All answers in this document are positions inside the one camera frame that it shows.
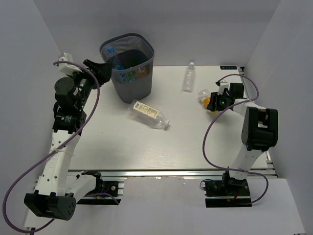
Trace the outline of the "clear bottle blue label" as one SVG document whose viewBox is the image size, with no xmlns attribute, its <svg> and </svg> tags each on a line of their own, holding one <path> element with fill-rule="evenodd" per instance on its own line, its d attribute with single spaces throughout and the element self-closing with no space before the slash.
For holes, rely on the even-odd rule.
<svg viewBox="0 0 313 235">
<path fill-rule="evenodd" d="M 136 80 L 135 71 L 125 72 L 120 74 L 119 82 L 122 84 L 130 83 Z"/>
<path fill-rule="evenodd" d="M 107 51 L 109 53 L 110 56 L 110 61 L 112 62 L 113 68 L 115 70 L 124 70 L 124 66 L 122 65 L 122 63 L 120 62 L 120 59 L 117 55 L 117 53 L 115 52 L 113 47 L 108 47 Z"/>
</svg>

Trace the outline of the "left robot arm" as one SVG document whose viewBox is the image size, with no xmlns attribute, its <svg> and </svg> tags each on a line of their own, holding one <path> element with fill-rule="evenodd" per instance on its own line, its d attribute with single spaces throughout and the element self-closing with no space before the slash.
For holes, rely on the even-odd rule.
<svg viewBox="0 0 313 235">
<path fill-rule="evenodd" d="M 58 65 L 65 76 L 54 85 L 56 103 L 50 157 L 33 193 L 25 195 L 25 205 L 38 217 L 70 220 L 76 204 L 88 194 L 103 192 L 102 176 L 97 171 L 83 171 L 67 186 L 67 173 L 82 129 L 91 116 L 84 112 L 90 92 L 109 82 L 111 63 L 84 60 L 80 68 L 64 53 Z"/>
</svg>

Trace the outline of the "large clear labelled bottle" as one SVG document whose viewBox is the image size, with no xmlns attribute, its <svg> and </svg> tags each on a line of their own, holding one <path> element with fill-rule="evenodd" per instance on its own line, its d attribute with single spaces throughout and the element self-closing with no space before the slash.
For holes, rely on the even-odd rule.
<svg viewBox="0 0 313 235">
<path fill-rule="evenodd" d="M 129 107 L 130 118 L 154 129 L 167 129 L 169 119 L 159 109 L 151 107 L 138 100 L 133 100 Z"/>
</svg>

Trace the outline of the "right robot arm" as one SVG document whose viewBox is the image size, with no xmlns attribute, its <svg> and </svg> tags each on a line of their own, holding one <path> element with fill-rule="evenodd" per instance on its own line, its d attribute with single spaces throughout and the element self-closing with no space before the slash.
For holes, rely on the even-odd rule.
<svg viewBox="0 0 313 235">
<path fill-rule="evenodd" d="M 242 147 L 220 181 L 207 183 L 209 194 L 236 196 L 246 186 L 248 172 L 256 160 L 278 141 L 278 111 L 264 108 L 244 97 L 242 83 L 218 81 L 218 91 L 211 93 L 206 109 L 214 112 L 232 110 L 244 118 Z"/>
</svg>

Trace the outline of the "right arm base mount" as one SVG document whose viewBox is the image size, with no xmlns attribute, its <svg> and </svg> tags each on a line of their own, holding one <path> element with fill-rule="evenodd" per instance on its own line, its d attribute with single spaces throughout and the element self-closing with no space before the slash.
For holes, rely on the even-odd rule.
<svg viewBox="0 0 313 235">
<path fill-rule="evenodd" d="M 252 207 L 247 181 L 242 186 L 224 185 L 222 180 L 205 179 L 200 182 L 206 208 Z"/>
</svg>

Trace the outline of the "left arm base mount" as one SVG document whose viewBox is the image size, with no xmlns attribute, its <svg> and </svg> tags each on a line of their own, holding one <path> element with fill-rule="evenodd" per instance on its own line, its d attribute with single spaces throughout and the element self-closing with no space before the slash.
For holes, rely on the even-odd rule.
<svg viewBox="0 0 313 235">
<path fill-rule="evenodd" d="M 115 205 L 117 206 L 121 199 L 121 189 L 119 181 L 103 180 L 100 172 L 83 171 L 81 176 L 93 176 L 96 179 L 95 189 L 90 191 L 84 198 L 77 202 L 78 205 Z"/>
</svg>

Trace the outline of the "clear bottle yellow cap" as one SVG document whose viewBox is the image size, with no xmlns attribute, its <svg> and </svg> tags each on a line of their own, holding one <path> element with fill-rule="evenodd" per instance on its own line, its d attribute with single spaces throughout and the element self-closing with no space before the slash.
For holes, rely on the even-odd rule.
<svg viewBox="0 0 313 235">
<path fill-rule="evenodd" d="M 208 89 L 203 89 L 198 93 L 198 102 L 206 110 L 211 100 L 210 95 L 211 95 L 211 92 Z"/>
</svg>

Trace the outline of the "clear bottle white cap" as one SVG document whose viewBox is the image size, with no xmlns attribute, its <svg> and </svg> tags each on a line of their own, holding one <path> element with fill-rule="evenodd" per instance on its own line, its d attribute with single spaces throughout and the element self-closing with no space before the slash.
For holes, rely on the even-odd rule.
<svg viewBox="0 0 313 235">
<path fill-rule="evenodd" d="M 194 81 L 196 76 L 196 68 L 194 62 L 190 62 L 188 67 L 186 68 L 183 84 L 182 84 L 182 91 L 183 92 L 192 92 Z"/>
</svg>

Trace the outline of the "orange juice bottle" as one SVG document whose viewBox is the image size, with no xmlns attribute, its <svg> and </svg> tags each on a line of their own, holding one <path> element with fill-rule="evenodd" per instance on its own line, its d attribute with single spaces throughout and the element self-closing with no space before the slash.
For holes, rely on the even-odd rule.
<svg viewBox="0 0 313 235">
<path fill-rule="evenodd" d="M 144 78 L 145 76 L 147 76 L 149 74 L 149 69 L 143 67 L 143 68 L 138 68 L 135 70 L 135 74 L 137 79 L 141 79 Z"/>
</svg>

